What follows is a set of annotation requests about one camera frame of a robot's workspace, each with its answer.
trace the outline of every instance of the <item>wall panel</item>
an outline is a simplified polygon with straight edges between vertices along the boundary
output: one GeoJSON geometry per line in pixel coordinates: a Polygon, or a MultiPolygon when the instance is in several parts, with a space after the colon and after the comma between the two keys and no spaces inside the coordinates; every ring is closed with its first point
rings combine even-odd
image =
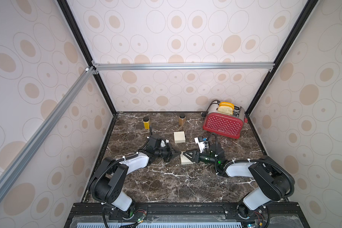
{"type": "Polygon", "coordinates": [[[304,0],[68,0],[97,63],[274,61],[304,0]]]}
{"type": "Polygon", "coordinates": [[[247,109],[268,69],[100,71],[118,111],[205,111],[211,101],[247,109]]]}
{"type": "Polygon", "coordinates": [[[312,228],[342,228],[342,0],[320,1],[251,119],[312,228]]]}
{"type": "Polygon", "coordinates": [[[89,79],[0,203],[0,227],[64,226],[110,125],[106,105],[89,79]]]}
{"type": "Polygon", "coordinates": [[[0,175],[85,66],[54,2],[0,1],[0,175]]]}

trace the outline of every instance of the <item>white wall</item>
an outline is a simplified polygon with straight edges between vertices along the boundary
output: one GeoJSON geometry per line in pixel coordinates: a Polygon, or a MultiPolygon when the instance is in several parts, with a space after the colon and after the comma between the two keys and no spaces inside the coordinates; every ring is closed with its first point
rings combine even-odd
{"type": "Polygon", "coordinates": [[[342,228],[342,0],[320,1],[251,114],[311,228],[342,228]]]}

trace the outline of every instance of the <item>foam block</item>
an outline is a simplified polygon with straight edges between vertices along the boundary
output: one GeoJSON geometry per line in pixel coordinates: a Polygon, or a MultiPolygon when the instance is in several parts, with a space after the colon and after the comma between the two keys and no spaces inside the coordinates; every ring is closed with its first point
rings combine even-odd
{"type": "Polygon", "coordinates": [[[185,132],[183,131],[176,131],[173,133],[173,139],[175,143],[184,143],[185,141],[185,132]]]}
{"type": "Polygon", "coordinates": [[[187,157],[185,157],[182,153],[180,154],[180,158],[181,158],[182,165],[193,164],[193,162],[190,161],[187,157]]]}

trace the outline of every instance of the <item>brown marble surface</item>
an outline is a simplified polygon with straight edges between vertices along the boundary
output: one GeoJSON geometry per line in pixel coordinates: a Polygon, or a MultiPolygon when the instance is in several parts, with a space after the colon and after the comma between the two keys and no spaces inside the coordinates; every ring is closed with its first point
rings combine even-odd
{"type": "MultiPolygon", "coordinates": [[[[132,154],[146,141],[149,131],[144,129],[142,122],[146,115],[150,117],[153,132],[169,139],[181,150],[198,148],[194,138],[210,134],[202,129],[204,118],[200,112],[185,113],[187,121],[182,127],[178,123],[178,113],[120,113],[104,158],[132,154]],[[185,131],[186,143],[175,144],[174,131],[185,131]]],[[[262,156],[248,123],[243,125],[239,139],[218,136],[218,140],[229,160],[262,156]]],[[[130,173],[125,179],[123,191],[140,203],[237,202],[256,186],[255,180],[250,178],[217,176],[212,165],[202,162],[181,165],[180,157],[176,157],[169,163],[156,159],[150,166],[130,173]]]]}

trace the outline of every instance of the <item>black cable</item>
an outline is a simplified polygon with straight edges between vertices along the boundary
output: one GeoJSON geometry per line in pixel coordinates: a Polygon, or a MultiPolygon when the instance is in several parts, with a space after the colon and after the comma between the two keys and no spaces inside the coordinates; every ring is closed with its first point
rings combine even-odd
{"type": "Polygon", "coordinates": [[[268,164],[268,165],[271,165],[272,167],[274,167],[275,169],[277,169],[278,171],[282,172],[282,174],[286,177],[287,181],[289,182],[289,185],[290,185],[290,191],[287,195],[283,196],[283,197],[289,197],[289,196],[292,196],[292,194],[294,193],[294,181],[292,180],[292,178],[289,176],[289,174],[287,173],[287,171],[285,171],[281,166],[273,163],[273,162],[269,162],[269,161],[265,161],[265,160],[262,160],[262,159],[254,159],[254,160],[236,160],[236,161],[232,161],[232,162],[228,162],[225,167],[224,167],[224,170],[222,172],[222,174],[220,174],[221,176],[223,174],[225,174],[225,172],[227,171],[227,168],[228,166],[234,164],[234,163],[239,163],[239,162],[260,162],[260,163],[265,163],[265,164],[268,164]]]}
{"type": "Polygon", "coordinates": [[[268,210],[268,207],[266,207],[267,210],[267,221],[266,221],[266,225],[263,228],[267,228],[270,224],[270,211],[268,210]]]}
{"type": "Polygon", "coordinates": [[[120,226],[119,228],[135,228],[139,223],[135,222],[133,224],[120,226]]]}
{"type": "MultiPolygon", "coordinates": [[[[208,138],[206,139],[206,141],[208,142],[209,141],[209,138],[214,135],[214,138],[215,138],[215,155],[218,155],[217,151],[218,151],[218,138],[217,138],[217,135],[215,133],[211,133],[208,138]]],[[[217,165],[218,165],[218,156],[214,157],[214,169],[215,169],[215,173],[218,173],[218,168],[217,168],[217,165]]]]}
{"type": "MultiPolygon", "coordinates": [[[[133,154],[131,156],[125,157],[125,159],[129,160],[129,159],[135,158],[137,156],[138,156],[138,154],[133,154]]],[[[106,170],[95,181],[95,183],[93,185],[93,188],[91,189],[91,196],[94,198],[94,200],[102,202],[102,203],[105,203],[100,198],[98,198],[96,196],[96,193],[95,193],[96,192],[96,187],[98,186],[100,180],[107,174],[107,172],[109,172],[111,169],[113,169],[114,166],[116,166],[117,164],[119,164],[120,162],[123,162],[123,161],[124,161],[124,159],[120,158],[120,159],[116,160],[115,162],[110,163],[110,165],[106,168],[106,170]]]]}
{"type": "Polygon", "coordinates": [[[202,116],[202,117],[205,117],[205,116],[206,116],[206,113],[209,111],[209,108],[210,108],[210,106],[211,106],[212,104],[220,104],[220,101],[219,101],[219,100],[214,100],[214,101],[212,101],[212,102],[210,103],[208,109],[207,109],[205,112],[202,112],[202,113],[201,113],[201,116],[202,116]]]}
{"type": "Polygon", "coordinates": [[[105,211],[108,210],[108,209],[110,209],[110,211],[111,211],[112,208],[111,208],[111,207],[103,207],[103,208],[101,209],[101,213],[102,213],[102,216],[103,216],[104,225],[105,225],[106,228],[109,228],[108,223],[107,223],[106,218],[105,218],[105,211]]]}
{"type": "Polygon", "coordinates": [[[150,125],[150,135],[148,136],[148,138],[147,138],[146,142],[143,144],[143,146],[141,146],[139,149],[137,149],[137,151],[140,151],[141,149],[143,149],[147,145],[147,143],[150,140],[151,135],[152,135],[152,126],[150,125]]]}

